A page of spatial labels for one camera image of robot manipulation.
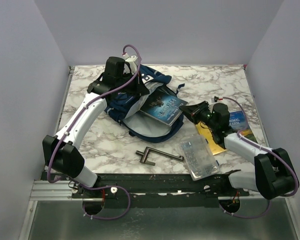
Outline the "black starry book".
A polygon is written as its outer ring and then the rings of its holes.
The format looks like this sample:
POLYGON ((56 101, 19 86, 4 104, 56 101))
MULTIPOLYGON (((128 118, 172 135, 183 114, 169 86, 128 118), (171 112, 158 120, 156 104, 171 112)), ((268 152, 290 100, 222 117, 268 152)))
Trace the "black starry book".
POLYGON ((158 91, 151 94, 140 111, 159 122, 171 127, 182 114, 180 107, 186 106, 187 101, 176 96, 158 91))

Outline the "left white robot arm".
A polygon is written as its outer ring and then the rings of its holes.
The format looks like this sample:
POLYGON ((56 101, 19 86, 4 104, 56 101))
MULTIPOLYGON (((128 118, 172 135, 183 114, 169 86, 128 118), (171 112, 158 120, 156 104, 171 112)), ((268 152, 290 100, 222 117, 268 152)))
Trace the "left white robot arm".
POLYGON ((79 148, 94 121, 111 101, 121 95, 142 97, 149 94, 140 70, 141 58, 138 55, 124 53, 122 57, 109 57, 104 72, 88 85, 82 103, 67 124, 54 136, 44 137, 43 154, 50 183, 57 182, 51 173, 55 170, 84 185, 83 191, 89 197, 100 194, 98 175, 85 166, 79 148))

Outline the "yellow notebook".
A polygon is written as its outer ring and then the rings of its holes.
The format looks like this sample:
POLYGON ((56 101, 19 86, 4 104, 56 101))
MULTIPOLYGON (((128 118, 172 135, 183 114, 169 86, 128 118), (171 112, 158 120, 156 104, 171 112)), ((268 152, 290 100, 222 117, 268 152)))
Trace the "yellow notebook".
POLYGON ((221 146, 215 143, 215 141, 213 140, 211 130, 204 123, 200 122, 195 126, 197 128, 198 133, 205 137, 205 139, 207 140, 208 146, 214 156, 226 151, 226 149, 222 148, 221 146))

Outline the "navy blue student backpack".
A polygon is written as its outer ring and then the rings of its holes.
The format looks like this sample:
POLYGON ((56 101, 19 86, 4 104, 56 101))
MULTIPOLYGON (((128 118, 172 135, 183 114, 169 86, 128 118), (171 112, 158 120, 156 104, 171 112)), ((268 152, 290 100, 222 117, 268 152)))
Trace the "navy blue student backpack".
POLYGON ((115 122, 126 127, 132 137, 138 137, 150 143, 165 142, 173 137, 183 126, 183 113, 172 126, 168 126, 145 115, 140 109, 153 93, 163 92, 177 97, 179 91, 173 91, 168 87, 172 80, 170 75, 165 75, 145 65, 140 67, 140 73, 145 86, 149 89, 149 94, 138 97, 120 93, 107 104, 105 113, 115 122))

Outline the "blue animal farm book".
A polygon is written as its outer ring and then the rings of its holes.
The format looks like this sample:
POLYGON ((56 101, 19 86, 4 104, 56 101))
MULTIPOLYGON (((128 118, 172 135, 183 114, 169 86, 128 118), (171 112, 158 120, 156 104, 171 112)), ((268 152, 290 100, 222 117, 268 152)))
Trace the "blue animal farm book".
POLYGON ((257 143, 257 139, 255 138, 250 126, 247 126, 247 121, 241 110, 229 113, 229 126, 236 132, 241 130, 240 134, 242 136, 257 143))

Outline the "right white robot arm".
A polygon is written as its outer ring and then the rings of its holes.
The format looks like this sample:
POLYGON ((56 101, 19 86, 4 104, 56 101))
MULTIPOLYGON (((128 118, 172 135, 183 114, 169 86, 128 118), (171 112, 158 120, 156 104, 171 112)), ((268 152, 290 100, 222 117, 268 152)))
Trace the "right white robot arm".
POLYGON ((220 191, 224 195, 231 196, 238 189, 247 189, 272 200, 297 193, 300 184, 288 152, 283 148, 262 146, 233 129, 226 104, 219 100, 212 104, 203 101, 181 106, 180 110, 192 123, 204 123, 217 145, 240 155, 254 166, 253 172, 239 170, 229 173, 228 179, 220 183, 220 191))

